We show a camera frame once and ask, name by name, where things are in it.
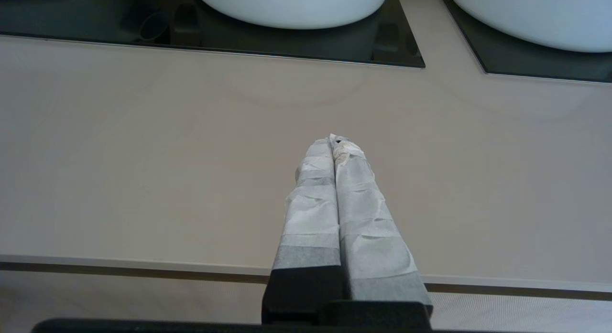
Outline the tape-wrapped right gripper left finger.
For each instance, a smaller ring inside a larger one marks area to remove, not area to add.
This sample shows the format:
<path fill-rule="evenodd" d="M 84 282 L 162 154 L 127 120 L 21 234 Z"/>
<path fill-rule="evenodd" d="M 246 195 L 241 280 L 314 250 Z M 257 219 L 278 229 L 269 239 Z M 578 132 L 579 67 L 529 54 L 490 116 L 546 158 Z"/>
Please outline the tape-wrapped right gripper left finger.
<path fill-rule="evenodd" d="M 317 321 L 345 297 L 332 148 L 316 140 L 297 168 L 286 199 L 284 228 L 262 299 L 262 323 Z"/>

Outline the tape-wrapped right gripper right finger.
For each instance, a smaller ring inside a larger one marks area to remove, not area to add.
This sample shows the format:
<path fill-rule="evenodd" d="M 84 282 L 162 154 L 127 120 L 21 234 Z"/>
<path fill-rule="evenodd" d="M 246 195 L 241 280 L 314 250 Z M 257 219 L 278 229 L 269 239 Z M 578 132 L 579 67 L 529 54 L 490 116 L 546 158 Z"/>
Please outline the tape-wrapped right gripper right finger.
<path fill-rule="evenodd" d="M 354 301 L 433 303 L 415 259 L 392 218 L 365 153 L 330 135 L 335 166 L 342 264 Z"/>

